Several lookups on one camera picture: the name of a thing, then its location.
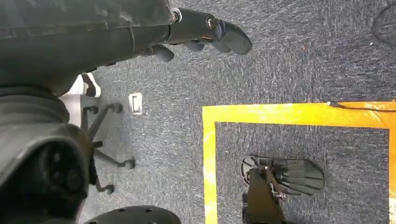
yellow tape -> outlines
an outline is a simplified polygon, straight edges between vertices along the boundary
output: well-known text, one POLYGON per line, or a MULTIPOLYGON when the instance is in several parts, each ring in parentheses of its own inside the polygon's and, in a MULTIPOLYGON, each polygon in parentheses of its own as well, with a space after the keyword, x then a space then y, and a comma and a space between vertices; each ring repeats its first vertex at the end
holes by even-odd
MULTIPOLYGON (((355 108, 396 110, 395 102, 347 102, 355 108)), ((389 129, 389 220, 396 224, 396 113, 320 104, 222 105, 202 108, 205 223, 217 224, 215 122, 369 127, 389 129)))

gray carpet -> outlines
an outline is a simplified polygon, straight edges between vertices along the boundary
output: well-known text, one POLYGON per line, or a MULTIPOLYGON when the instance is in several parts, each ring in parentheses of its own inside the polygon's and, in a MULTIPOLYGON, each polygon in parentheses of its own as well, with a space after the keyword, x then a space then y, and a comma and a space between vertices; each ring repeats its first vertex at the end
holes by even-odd
MULTIPOLYGON (((175 212, 184 224, 203 224, 202 118, 204 105, 372 100, 395 96, 395 50, 374 41, 370 25, 384 0, 175 0, 240 25, 254 49, 222 55, 208 46, 183 47, 170 63, 138 58, 94 74, 102 98, 143 94, 144 115, 110 114, 98 138, 107 154, 133 156, 136 168, 97 162, 107 196, 94 188, 81 222, 123 206, 150 204, 175 212)), ((390 14, 386 20, 394 21, 390 14)), ((381 26, 392 40, 392 24, 381 26)), ((326 189, 283 204, 298 224, 389 223, 388 131, 375 129, 217 125, 219 224, 241 223, 240 159, 248 153, 306 158, 325 172, 326 189)))

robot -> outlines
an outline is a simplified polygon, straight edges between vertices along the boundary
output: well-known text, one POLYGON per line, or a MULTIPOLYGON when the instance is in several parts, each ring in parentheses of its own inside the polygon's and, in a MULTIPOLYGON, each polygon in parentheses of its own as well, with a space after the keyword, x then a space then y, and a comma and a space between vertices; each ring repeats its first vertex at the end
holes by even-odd
MULTIPOLYGON (((238 26, 170 9, 167 0, 0 0, 0 223, 75 223, 88 186, 98 185, 94 134, 68 124, 58 99, 79 74, 138 56, 168 62, 174 54, 165 45, 200 51, 207 44, 238 55, 253 46, 238 26)), ((87 223, 180 220, 168 210, 136 206, 87 223)))

metal bracket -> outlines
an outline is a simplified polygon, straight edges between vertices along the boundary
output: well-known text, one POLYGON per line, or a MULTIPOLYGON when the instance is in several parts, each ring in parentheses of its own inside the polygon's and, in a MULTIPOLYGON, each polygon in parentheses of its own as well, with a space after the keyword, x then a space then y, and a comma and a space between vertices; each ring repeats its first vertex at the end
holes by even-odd
POLYGON ((134 93, 129 95, 129 105, 131 106, 133 115, 142 115, 142 94, 134 93))

office chair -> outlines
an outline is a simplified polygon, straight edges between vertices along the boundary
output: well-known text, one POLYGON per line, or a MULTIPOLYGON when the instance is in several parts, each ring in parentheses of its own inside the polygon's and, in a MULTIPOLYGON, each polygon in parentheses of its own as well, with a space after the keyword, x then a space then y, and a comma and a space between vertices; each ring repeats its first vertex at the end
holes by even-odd
MULTIPOLYGON (((83 113, 82 113, 82 118, 81 118, 81 129, 87 131, 89 138, 91 139, 91 141, 93 141, 94 156, 97 159, 104 161, 110 165, 114 165, 117 168, 133 169, 135 167, 134 159, 125 160, 124 162, 118 162, 115 159, 111 158, 110 156, 108 156, 105 153, 98 150, 98 148, 103 147, 102 141, 94 141, 94 138, 95 138, 103 120, 105 119, 107 112, 110 109, 114 113, 121 113, 123 110, 123 106, 120 103, 113 103, 113 104, 106 105, 105 108, 103 110, 101 110, 100 113, 97 115, 97 117, 94 120, 94 122, 92 123, 92 125, 88 128, 88 112, 90 112, 91 114, 97 114, 99 112, 99 108, 96 106, 84 107, 83 113)), ((95 186, 96 186, 96 189, 98 190, 98 192, 106 192, 106 194, 108 194, 108 195, 110 195, 114 192, 113 184, 106 185, 105 187, 102 187, 100 185, 98 177, 96 177, 95 186)))

